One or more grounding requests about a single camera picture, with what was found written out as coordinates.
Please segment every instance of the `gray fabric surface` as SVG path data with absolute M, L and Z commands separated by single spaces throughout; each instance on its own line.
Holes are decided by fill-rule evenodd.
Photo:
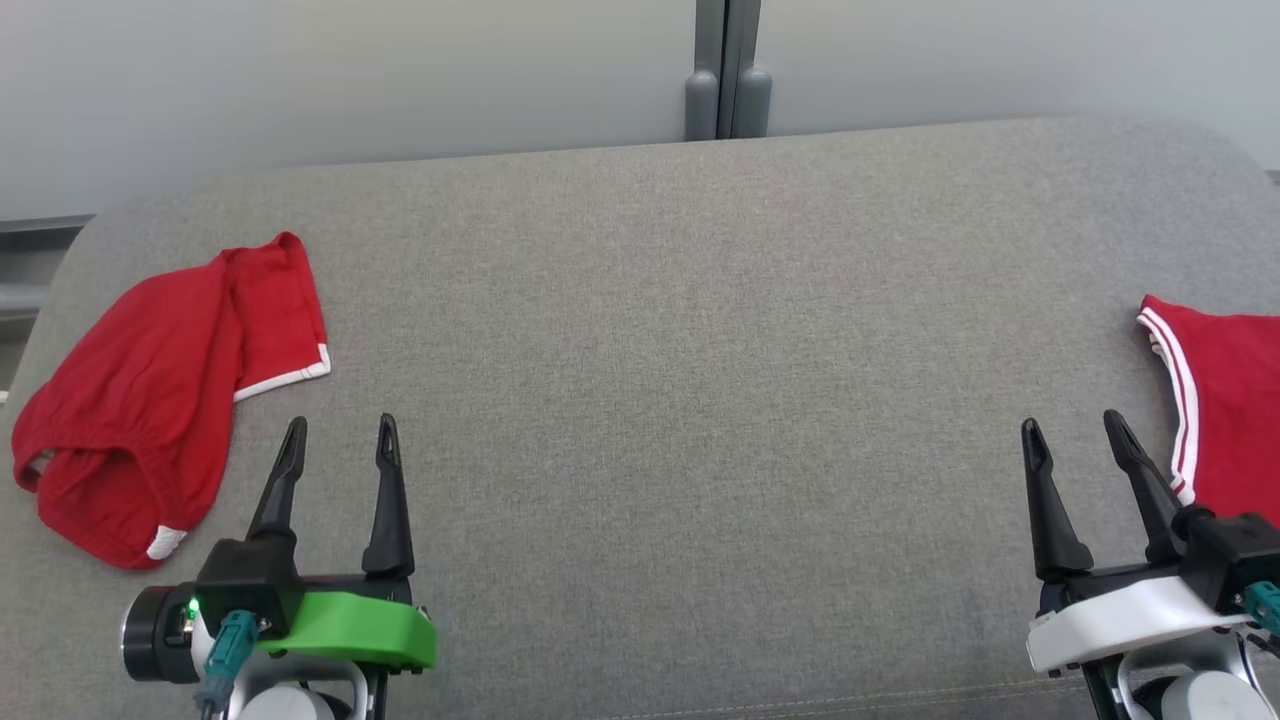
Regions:
M 238 406 L 218 502 L 165 566 L 109 569 L 0 493 L 10 716 L 191 714 L 191 688 L 125 678 L 124 607 L 243 532 L 296 414 L 300 570 L 358 568 L 385 410 L 442 633 L 389 717 L 1084 717 L 1079 680 L 1025 657 L 1019 423 L 1100 564 L 1137 560 L 1101 415 L 1169 457 L 1143 293 L 1280 313 L 1280 197 L 1190 126 L 310 168 L 95 219 L 0 430 L 131 284 L 280 229 L 308 247 L 333 374 Z

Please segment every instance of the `teal connector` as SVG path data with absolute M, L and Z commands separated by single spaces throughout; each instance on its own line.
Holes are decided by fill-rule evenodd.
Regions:
M 1280 637 L 1280 588 L 1262 580 L 1244 591 L 1244 611 L 1272 635 Z
M 196 710 L 201 711 L 201 717 L 227 712 L 236 688 L 236 675 L 239 675 L 244 661 L 253 653 L 257 635 L 257 620 L 247 610 L 233 610 L 223 619 L 214 648 L 205 659 L 205 678 L 196 693 Z

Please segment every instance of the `robotic arm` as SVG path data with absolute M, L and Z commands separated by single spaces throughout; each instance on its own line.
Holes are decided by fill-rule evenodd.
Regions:
M 381 720 L 389 675 L 435 664 L 435 628 L 415 607 L 404 475 L 396 419 L 378 433 L 378 509 L 362 574 L 298 577 L 289 528 L 307 421 L 289 423 L 244 539 L 221 539 L 195 582 L 150 587 L 120 635 L 134 680 L 200 683 L 202 717 Z M 312 692 L 340 680 L 351 702 Z
M 1023 423 L 1036 577 L 1044 583 L 1027 637 L 1032 666 L 1055 678 L 1082 671 L 1100 720 L 1276 720 L 1247 646 L 1280 652 L 1280 532 L 1256 514 L 1181 507 L 1124 418 L 1108 410 L 1103 423 L 1138 501 L 1147 561 L 1093 569 L 1041 428 Z

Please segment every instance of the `red cloth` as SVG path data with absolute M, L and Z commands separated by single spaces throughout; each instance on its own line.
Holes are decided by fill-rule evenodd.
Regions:
M 124 293 L 23 407 L 14 478 L 41 520 L 118 568 L 152 568 L 209 511 L 233 401 L 329 372 L 292 233 Z
M 1174 382 L 1179 500 L 1280 525 L 1280 318 L 1206 315 L 1148 295 L 1138 323 Z

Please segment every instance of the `white wall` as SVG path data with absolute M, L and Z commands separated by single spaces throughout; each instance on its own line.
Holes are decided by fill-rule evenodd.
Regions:
M 5 0 L 0 220 L 308 163 L 676 141 L 690 0 Z
M 764 0 L 756 64 L 769 135 L 1157 113 L 1280 169 L 1276 0 Z

